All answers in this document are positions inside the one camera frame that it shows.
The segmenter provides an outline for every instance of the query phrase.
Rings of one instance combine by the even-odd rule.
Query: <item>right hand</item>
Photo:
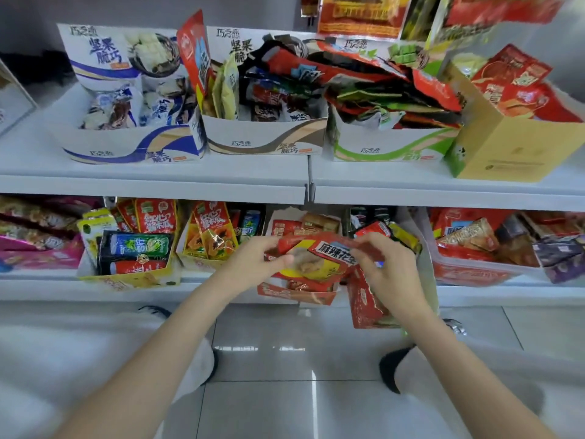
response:
[[[417,258],[410,249],[377,232],[369,232],[356,241],[369,242],[384,255],[384,266],[378,268],[364,252],[351,251],[376,296],[401,325],[408,325],[418,316],[433,314],[420,285]]]

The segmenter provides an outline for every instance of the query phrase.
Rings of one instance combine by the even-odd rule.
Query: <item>white floor tile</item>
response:
[[[171,405],[163,428],[163,439],[195,439],[204,387],[185,394]]]
[[[381,382],[214,382],[197,439],[451,439],[440,415]]]
[[[441,308],[441,317],[461,322],[468,337],[498,347],[522,348],[501,307]]]
[[[585,362],[585,307],[506,307],[524,350]]]
[[[349,308],[230,305],[219,316],[214,380],[375,380],[378,362],[409,341],[399,330],[356,330]]]

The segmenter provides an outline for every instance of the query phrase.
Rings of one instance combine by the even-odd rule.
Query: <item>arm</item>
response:
[[[289,265],[264,261],[277,237],[253,237],[179,306],[101,389],[87,398],[53,439],[150,439],[165,419],[197,347],[238,294]]]
[[[428,306],[411,250],[382,234],[361,238],[386,262],[376,268],[363,252],[358,259],[377,297],[408,331],[435,371],[475,439],[553,439],[556,436],[473,354]]]

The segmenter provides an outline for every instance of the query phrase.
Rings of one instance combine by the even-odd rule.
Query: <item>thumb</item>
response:
[[[376,264],[365,252],[359,249],[353,249],[350,251],[350,254],[356,258],[366,276],[373,279],[376,274],[380,273]]]
[[[267,274],[275,274],[283,269],[289,268],[294,263],[294,256],[292,254],[285,254],[277,259],[265,262],[264,266],[267,270]]]

